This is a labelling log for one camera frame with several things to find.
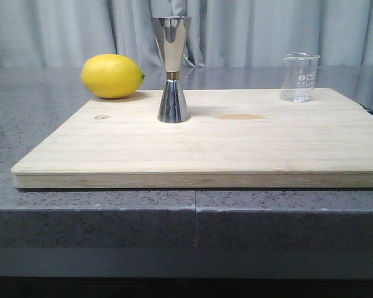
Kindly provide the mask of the wooden cutting board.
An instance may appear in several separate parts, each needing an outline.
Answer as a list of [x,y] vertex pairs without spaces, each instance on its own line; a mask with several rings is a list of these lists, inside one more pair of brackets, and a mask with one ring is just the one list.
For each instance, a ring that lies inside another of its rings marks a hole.
[[190,120],[157,120],[162,93],[92,99],[12,167],[19,188],[373,187],[373,115],[333,89],[187,90]]

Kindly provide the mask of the grey curtain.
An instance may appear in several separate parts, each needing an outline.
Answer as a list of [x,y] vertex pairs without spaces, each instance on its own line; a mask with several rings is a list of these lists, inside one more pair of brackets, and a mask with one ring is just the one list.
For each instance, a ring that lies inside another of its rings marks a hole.
[[183,64],[373,65],[373,1],[0,1],[0,68],[79,67],[117,53],[160,66],[152,17],[190,16]]

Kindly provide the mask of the steel double jigger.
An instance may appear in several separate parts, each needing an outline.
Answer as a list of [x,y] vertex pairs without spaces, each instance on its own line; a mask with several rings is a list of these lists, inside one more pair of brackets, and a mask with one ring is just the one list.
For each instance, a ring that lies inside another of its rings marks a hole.
[[190,114],[187,111],[183,89],[180,86],[180,65],[191,17],[152,17],[150,21],[166,71],[166,82],[157,118],[163,123],[186,122],[190,119]]

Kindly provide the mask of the clear glass beaker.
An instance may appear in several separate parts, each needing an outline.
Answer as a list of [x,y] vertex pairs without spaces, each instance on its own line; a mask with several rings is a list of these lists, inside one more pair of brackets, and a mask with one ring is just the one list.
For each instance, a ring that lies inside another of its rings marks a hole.
[[298,52],[283,56],[281,99],[289,102],[308,102],[313,99],[319,59],[317,54]]

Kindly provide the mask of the yellow lemon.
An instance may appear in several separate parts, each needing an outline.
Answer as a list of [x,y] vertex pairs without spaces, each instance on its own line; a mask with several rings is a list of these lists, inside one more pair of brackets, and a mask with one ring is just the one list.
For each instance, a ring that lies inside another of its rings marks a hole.
[[136,91],[145,76],[132,59],[123,55],[102,54],[85,62],[80,78],[90,93],[104,99],[115,99]]

